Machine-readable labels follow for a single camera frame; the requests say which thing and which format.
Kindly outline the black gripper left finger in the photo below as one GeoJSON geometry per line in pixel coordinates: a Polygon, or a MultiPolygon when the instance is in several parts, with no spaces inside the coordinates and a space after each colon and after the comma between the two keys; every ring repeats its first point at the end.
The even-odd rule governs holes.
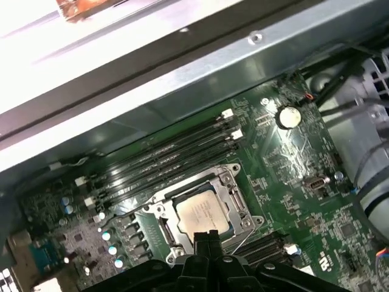
{"type": "Polygon", "coordinates": [[[173,267],[150,260],[131,268],[126,291],[207,291],[210,233],[194,235],[194,253],[177,259],[173,267]]]}

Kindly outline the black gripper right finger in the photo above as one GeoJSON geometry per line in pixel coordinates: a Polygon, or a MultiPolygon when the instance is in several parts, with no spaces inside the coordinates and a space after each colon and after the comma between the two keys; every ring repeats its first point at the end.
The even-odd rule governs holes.
{"type": "Polygon", "coordinates": [[[218,231],[209,232],[210,271],[220,291],[309,291],[309,274],[281,263],[263,263],[255,269],[221,249],[218,231]]]}

